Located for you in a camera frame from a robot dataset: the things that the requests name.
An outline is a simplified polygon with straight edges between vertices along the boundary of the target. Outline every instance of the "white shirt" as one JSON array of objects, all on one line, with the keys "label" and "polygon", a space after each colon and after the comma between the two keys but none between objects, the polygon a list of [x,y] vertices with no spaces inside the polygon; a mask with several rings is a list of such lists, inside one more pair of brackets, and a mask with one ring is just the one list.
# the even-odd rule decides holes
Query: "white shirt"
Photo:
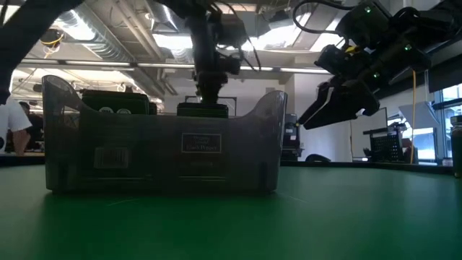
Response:
[{"label": "white shirt", "polygon": [[5,105],[0,105],[0,155],[6,146],[8,129],[13,132],[21,131],[32,126],[22,106],[13,98],[8,97]]}]

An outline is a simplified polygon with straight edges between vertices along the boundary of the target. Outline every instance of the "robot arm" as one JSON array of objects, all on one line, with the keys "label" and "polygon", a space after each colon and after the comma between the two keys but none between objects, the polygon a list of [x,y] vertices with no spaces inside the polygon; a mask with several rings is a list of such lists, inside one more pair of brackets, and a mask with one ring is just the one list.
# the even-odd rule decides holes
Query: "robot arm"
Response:
[{"label": "robot arm", "polygon": [[318,87],[318,99],[299,123],[313,129],[356,119],[361,110],[373,115],[380,108],[376,91],[389,87],[408,68],[429,69],[430,54],[459,39],[461,28],[461,0],[444,0],[424,12],[406,7],[394,16],[376,0],[361,1],[336,28],[356,46],[328,45],[322,50],[315,64],[334,76]]}]

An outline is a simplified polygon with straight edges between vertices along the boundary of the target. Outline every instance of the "yellow cable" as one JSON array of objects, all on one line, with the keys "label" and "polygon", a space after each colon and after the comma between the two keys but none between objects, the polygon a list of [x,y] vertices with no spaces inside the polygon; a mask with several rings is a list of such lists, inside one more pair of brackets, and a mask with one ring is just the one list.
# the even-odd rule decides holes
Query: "yellow cable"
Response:
[{"label": "yellow cable", "polygon": [[412,77],[414,81],[413,91],[412,91],[412,131],[411,131],[411,164],[414,163],[414,128],[416,126],[416,88],[417,88],[417,76],[416,72],[412,71]]},{"label": "yellow cable", "polygon": [[349,151],[352,154],[352,161],[353,161],[353,126],[352,121],[349,121]]},{"label": "yellow cable", "polygon": [[61,35],[61,37],[58,39],[58,40],[54,40],[54,41],[51,41],[49,43],[46,43],[46,42],[43,42],[43,41],[40,41],[42,44],[44,45],[50,45],[50,44],[56,44],[57,42],[59,42],[60,40],[62,40],[64,37],[64,34]]},{"label": "yellow cable", "polygon": [[[49,51],[49,52],[47,52],[47,53],[45,54],[45,57],[43,57],[43,58],[44,58],[44,59],[47,59],[51,54],[53,54],[53,52],[50,52],[50,51]],[[37,71],[37,69],[38,69],[38,68],[35,68],[32,72],[30,72],[30,74],[26,77],[26,79],[25,79],[23,82],[21,82],[21,84],[19,84],[19,86],[15,87],[15,88],[13,89],[13,91],[14,91],[15,89],[19,88],[19,87],[22,87],[25,83],[27,83],[27,81],[28,81],[28,80],[31,78],[31,76]]]}]

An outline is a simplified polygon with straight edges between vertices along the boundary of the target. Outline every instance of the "black cable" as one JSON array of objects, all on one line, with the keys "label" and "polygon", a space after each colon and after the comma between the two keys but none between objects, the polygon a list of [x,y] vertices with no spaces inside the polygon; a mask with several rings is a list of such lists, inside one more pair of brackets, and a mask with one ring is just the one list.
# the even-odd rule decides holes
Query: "black cable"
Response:
[{"label": "black cable", "polygon": [[344,10],[344,11],[350,11],[350,10],[353,10],[355,8],[355,6],[342,6],[341,4],[336,4],[336,3],[326,1],[326,0],[305,0],[305,1],[300,2],[299,5],[309,4],[309,3],[323,4],[323,5],[326,5],[328,7],[332,7],[332,8],[340,9],[340,10]]},{"label": "black cable", "polygon": [[212,3],[211,6],[212,6],[213,11],[222,13],[222,10],[217,6],[217,4]]},{"label": "black cable", "polygon": [[331,2],[328,2],[328,1],[325,1],[325,0],[305,0],[305,1],[301,1],[297,6],[295,6],[294,11],[292,12],[292,20],[294,21],[295,25],[298,28],[300,28],[303,32],[315,33],[315,34],[330,33],[330,34],[338,35],[338,36],[342,37],[343,39],[345,39],[345,44],[344,44],[343,48],[347,48],[349,46],[349,38],[345,34],[343,34],[342,32],[335,31],[335,30],[314,30],[314,29],[309,29],[309,28],[306,28],[305,26],[301,25],[297,21],[297,11],[298,11],[298,9],[300,9],[301,6],[303,6],[305,4],[310,4],[310,3],[325,4],[326,6],[329,6],[329,7],[337,8],[337,9],[340,9],[340,10],[347,10],[347,11],[352,10],[353,8],[355,8],[355,6],[342,6],[340,4],[331,3]]},{"label": "black cable", "polygon": [[400,16],[402,16],[403,14],[406,14],[407,12],[410,12],[415,16],[420,16],[420,12],[417,11],[417,9],[415,9],[414,7],[408,6],[408,7],[404,7],[403,9],[399,10],[393,17],[399,18]]},{"label": "black cable", "polygon": [[[218,3],[221,3],[221,4],[224,4],[225,6],[227,6],[228,8],[231,9],[232,13],[237,17],[239,18],[239,16],[237,15],[237,12],[234,10],[234,8],[232,8],[232,6],[228,3],[225,3],[223,1],[217,1]],[[245,32],[245,35],[247,36],[247,40],[248,42],[252,45],[252,48],[253,48],[253,54],[255,55],[255,59],[257,60],[257,64],[258,64],[258,70],[261,72],[261,62],[260,62],[260,58],[258,57],[258,53],[257,53],[257,50],[255,49],[255,46],[253,45],[252,41],[250,41],[250,37],[247,33],[247,31]]]},{"label": "black cable", "polygon": [[240,59],[241,61],[245,61],[246,64],[249,65],[249,67],[250,67],[253,71],[257,72],[257,70],[255,69],[255,67],[254,67],[254,66],[249,62],[249,60],[245,57],[244,51],[242,50],[242,48],[239,48],[239,59]]},{"label": "black cable", "polygon": [[5,22],[5,16],[6,16],[6,11],[8,10],[8,6],[9,6],[9,0],[5,0],[5,2],[3,3],[3,7],[1,8],[1,12],[0,12],[0,28],[3,27],[3,24]]}]

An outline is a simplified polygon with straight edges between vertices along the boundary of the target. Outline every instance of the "table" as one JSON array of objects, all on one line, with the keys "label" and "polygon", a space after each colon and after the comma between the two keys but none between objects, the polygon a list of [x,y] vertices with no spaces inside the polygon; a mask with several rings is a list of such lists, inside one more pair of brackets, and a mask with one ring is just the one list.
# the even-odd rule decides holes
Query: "table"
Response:
[{"label": "table", "polygon": [[[7,152],[0,156],[16,156],[16,152]],[[24,156],[42,157],[42,156],[45,156],[45,153],[44,152],[25,152]]]},{"label": "table", "polygon": [[462,181],[282,168],[268,196],[56,196],[0,168],[0,259],[462,259]]}]

